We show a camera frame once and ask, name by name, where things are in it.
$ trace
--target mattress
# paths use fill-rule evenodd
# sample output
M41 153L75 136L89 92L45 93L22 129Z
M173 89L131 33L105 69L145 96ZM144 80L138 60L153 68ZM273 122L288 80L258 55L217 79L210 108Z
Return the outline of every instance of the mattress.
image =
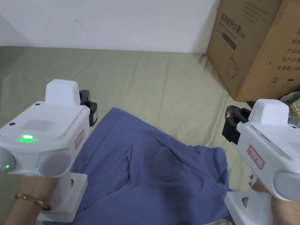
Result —
M98 121L117 107L186 145L222 147L230 188L249 188L251 169L222 136L226 107L249 107L228 95L206 55L0 47L0 74L1 126L43 101L51 80L74 80L80 89L90 90L98 104ZM0 175L0 224L19 184L19 176Z

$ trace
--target plaid fabric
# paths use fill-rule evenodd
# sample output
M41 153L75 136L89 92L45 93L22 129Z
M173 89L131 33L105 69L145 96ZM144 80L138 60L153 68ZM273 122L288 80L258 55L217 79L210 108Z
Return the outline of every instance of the plaid fabric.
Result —
M288 123L300 127L300 91L283 96L280 101L289 106Z

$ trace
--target gold bracelet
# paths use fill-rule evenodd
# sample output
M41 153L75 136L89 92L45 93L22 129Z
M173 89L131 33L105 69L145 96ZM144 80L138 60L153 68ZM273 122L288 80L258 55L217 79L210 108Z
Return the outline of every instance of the gold bracelet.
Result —
M23 198L23 199L26 199L26 200L29 200L31 202L34 202L34 203L37 203L39 204L41 207L42 207L42 210L44 211L51 211L51 206L46 204L45 202L41 201L41 200L38 200L30 195L26 195L26 194L16 194L15 195L15 199L17 198Z

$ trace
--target red label sticker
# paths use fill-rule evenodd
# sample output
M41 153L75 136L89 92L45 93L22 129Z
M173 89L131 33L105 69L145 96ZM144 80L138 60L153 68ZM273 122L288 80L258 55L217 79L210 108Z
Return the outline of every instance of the red label sticker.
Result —
M251 156L256 165L262 169L265 161L260 157L260 155L255 151L255 149L250 145L248 148L248 154Z
M75 141L75 150L78 148L83 138L84 138L84 129L82 130L82 132L79 134L78 138Z

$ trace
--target blue fabric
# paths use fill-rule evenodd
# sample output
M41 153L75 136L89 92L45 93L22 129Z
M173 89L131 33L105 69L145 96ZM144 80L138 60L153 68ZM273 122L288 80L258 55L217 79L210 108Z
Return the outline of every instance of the blue fabric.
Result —
M92 132L73 172L88 175L75 225L231 220L223 149L186 146L117 108Z

